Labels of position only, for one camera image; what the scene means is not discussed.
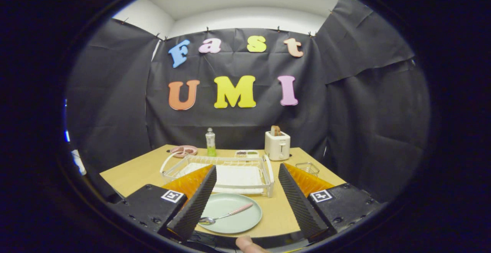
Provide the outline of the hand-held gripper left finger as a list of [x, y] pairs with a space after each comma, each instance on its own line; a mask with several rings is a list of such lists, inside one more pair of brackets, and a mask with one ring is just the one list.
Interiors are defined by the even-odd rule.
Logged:
[[163, 187], [146, 184], [112, 207], [143, 230], [189, 239], [216, 183], [216, 166], [202, 167]]

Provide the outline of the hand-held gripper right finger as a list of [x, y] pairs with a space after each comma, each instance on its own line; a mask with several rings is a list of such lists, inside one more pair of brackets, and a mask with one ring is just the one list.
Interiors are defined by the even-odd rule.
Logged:
[[278, 178], [308, 241], [343, 232], [384, 207], [350, 183], [333, 185], [291, 164], [280, 165]]

